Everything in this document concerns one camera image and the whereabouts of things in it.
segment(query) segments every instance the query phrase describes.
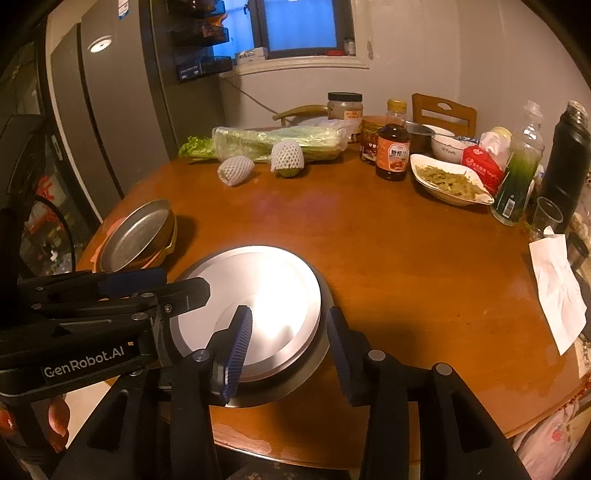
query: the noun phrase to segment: ceramic bowl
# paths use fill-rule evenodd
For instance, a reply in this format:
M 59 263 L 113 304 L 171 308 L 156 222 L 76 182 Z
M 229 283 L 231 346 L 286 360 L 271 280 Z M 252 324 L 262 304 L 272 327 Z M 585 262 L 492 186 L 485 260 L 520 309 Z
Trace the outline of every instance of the ceramic bowl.
M 434 135 L 431 139 L 431 149 L 436 159 L 449 163 L 460 163 L 466 144 L 452 137 Z
M 481 193 L 480 195 L 476 195 L 476 198 L 474 200 L 466 200 L 440 190 L 435 185 L 432 185 L 426 180 L 423 180 L 423 178 L 418 174 L 417 168 L 427 166 L 437 167 L 444 171 L 448 171 L 449 173 L 459 173 L 460 175 L 465 175 L 468 178 L 468 180 L 470 180 L 470 182 L 472 182 L 474 185 L 477 185 L 484 191 L 486 191 L 486 189 L 482 184 L 482 180 L 480 179 L 478 174 L 471 168 L 465 167 L 464 165 L 454 165 L 452 163 L 442 162 L 439 160 L 435 160 L 431 157 L 426 157 L 425 155 L 411 155 L 410 167 L 413 171 L 415 178 L 434 197 L 446 203 L 449 203 L 450 205 L 456 205 L 458 207 L 465 207 L 467 205 L 477 204 L 492 205 L 493 203 L 495 203 L 495 199 L 491 197 L 488 193 Z

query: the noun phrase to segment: small box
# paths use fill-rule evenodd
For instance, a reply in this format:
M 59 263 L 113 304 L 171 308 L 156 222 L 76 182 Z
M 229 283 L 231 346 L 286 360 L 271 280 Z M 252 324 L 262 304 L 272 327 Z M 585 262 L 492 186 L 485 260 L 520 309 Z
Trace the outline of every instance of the small box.
M 268 52 L 265 47 L 252 48 L 251 50 L 244 50 L 236 53 L 236 64 L 244 65 L 257 61 L 264 61 L 267 57 Z

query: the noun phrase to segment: green drink bottle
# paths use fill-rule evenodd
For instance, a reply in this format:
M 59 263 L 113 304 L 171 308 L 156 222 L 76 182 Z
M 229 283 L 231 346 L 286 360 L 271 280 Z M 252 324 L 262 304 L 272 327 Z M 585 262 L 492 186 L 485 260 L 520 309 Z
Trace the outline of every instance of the green drink bottle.
M 524 110 L 525 125 L 511 137 L 505 177 L 491 207 L 493 216 L 508 226 L 516 225 L 523 215 L 527 191 L 544 153 L 540 106 L 530 100 Z

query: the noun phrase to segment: stainless steel pot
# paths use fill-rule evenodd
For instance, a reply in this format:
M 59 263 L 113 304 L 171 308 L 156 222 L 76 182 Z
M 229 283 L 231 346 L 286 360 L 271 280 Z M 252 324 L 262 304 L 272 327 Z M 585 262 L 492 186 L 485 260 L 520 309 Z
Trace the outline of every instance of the stainless steel pot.
M 431 152 L 431 137 L 435 134 L 429 127 L 415 122 L 407 122 L 410 133 L 410 153 L 428 154 Z

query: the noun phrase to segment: round wooden table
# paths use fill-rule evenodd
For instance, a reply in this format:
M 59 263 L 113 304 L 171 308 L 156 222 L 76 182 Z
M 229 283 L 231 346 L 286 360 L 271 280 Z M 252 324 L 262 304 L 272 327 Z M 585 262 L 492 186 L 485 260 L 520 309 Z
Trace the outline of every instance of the round wooden table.
M 485 207 L 459 208 L 431 197 L 412 173 L 388 182 L 350 150 L 293 179 L 269 166 L 227 187 L 218 164 L 172 161 L 137 185 L 86 250 L 90 258 L 117 219 L 157 198 L 178 216 L 168 280 L 212 252 L 275 245 L 314 265 L 352 329 L 402 363 L 447 362 L 502 431 L 523 431 L 582 386 L 571 348 L 558 354 L 537 298 L 527 233 Z M 246 409 L 212 407 L 216 441 L 279 461 L 358 468 L 368 408 L 341 394 L 330 354 L 299 389 Z M 420 454 L 411 409 L 411 460 Z

